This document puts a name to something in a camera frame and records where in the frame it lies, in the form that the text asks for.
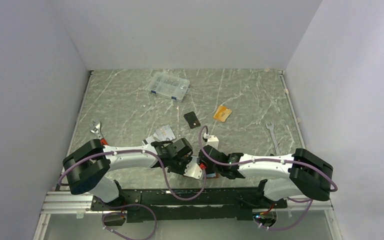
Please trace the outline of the silver credit card stack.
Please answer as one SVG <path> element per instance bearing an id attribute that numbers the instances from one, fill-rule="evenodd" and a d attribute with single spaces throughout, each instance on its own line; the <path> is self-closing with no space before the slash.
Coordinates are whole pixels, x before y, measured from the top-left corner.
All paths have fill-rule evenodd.
<path id="1" fill-rule="evenodd" d="M 163 141 L 173 141 L 176 139 L 176 136 L 170 125 L 164 125 L 144 140 L 142 140 L 143 145 L 150 144 L 152 142 L 163 142 Z"/>

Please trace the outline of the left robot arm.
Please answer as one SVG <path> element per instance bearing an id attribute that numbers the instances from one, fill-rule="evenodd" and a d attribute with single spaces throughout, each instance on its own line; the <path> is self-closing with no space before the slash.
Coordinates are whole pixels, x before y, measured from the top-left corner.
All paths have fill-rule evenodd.
<path id="1" fill-rule="evenodd" d="M 92 139 L 68 155 L 60 179 L 66 179 L 72 195 L 90 193 L 111 210 L 124 203 L 120 184 L 107 178 L 107 172 L 128 168 L 162 168 L 163 174 L 201 180 L 203 171 L 192 158 L 193 148 L 185 139 L 153 141 L 136 147 L 114 147 Z"/>

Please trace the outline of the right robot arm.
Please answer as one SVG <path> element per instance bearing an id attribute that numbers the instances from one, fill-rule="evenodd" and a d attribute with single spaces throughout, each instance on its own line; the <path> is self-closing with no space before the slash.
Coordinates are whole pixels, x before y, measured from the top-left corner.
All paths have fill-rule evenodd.
<path id="1" fill-rule="evenodd" d="M 262 189 L 255 194 L 255 200 L 262 208 L 299 195 L 325 202 L 338 189 L 332 180 L 333 166 L 304 148 L 287 155 L 255 156 L 225 154 L 206 145 L 198 156 L 206 170 L 230 180 L 261 177 Z"/>

